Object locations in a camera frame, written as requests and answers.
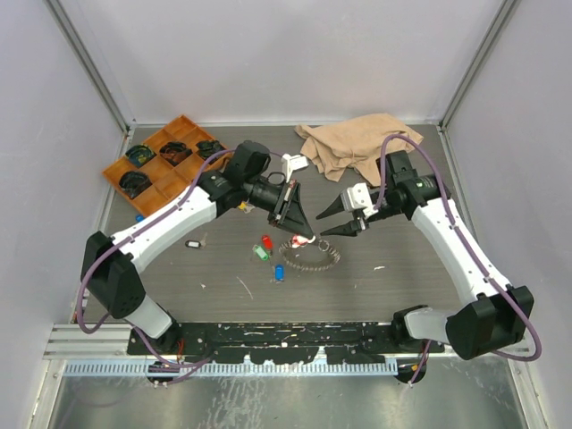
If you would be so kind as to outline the large metal keyring strip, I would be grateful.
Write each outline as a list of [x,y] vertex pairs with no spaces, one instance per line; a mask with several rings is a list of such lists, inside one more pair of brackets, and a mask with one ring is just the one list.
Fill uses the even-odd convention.
[[[309,261],[297,254],[307,248],[316,248],[322,258],[319,261]],[[279,247],[279,254],[287,266],[300,272],[328,271],[341,260],[340,251],[329,241],[322,239],[298,246],[292,240],[285,241]]]

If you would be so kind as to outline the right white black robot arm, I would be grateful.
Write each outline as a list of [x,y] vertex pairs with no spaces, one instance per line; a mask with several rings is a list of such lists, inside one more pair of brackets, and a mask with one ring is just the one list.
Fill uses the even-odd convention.
[[355,237],[369,224],[405,215],[433,246],[458,292],[462,307],[443,312],[426,305],[400,310],[391,322],[397,349],[410,352],[423,340],[449,344],[469,360],[521,342],[534,297],[526,286],[513,287],[478,247],[435,175],[421,176],[404,151],[385,157],[387,190],[379,194],[359,183],[342,193],[318,216],[349,212],[351,221],[324,231],[326,236]]

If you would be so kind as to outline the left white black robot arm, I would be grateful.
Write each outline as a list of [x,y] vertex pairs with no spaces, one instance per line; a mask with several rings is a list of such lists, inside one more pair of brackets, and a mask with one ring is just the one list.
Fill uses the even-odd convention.
[[224,149],[199,167],[192,183],[173,202],[143,221],[106,236],[92,234],[86,243],[81,292],[88,292],[114,319],[143,332],[159,354],[176,349],[181,338],[175,319],[146,293],[141,273],[174,242],[221,217],[242,203],[268,213],[273,227],[312,240],[312,227],[300,201],[300,185],[292,174],[307,168],[303,155],[283,155],[273,183],[267,173],[272,154],[251,140]]

